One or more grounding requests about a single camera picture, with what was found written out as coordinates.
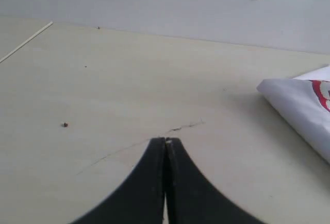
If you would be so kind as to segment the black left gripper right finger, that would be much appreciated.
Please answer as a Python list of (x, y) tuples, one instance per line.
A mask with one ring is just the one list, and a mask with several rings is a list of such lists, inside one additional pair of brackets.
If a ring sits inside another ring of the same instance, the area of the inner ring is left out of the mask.
[(169, 223), (262, 223), (208, 181), (178, 138), (166, 138), (164, 193)]

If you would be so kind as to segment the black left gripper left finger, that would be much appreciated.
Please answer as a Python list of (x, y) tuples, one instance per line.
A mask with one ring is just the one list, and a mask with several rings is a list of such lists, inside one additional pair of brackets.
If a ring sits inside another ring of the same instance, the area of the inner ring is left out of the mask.
[(74, 223), (162, 223), (165, 142), (163, 137), (151, 139), (124, 182)]

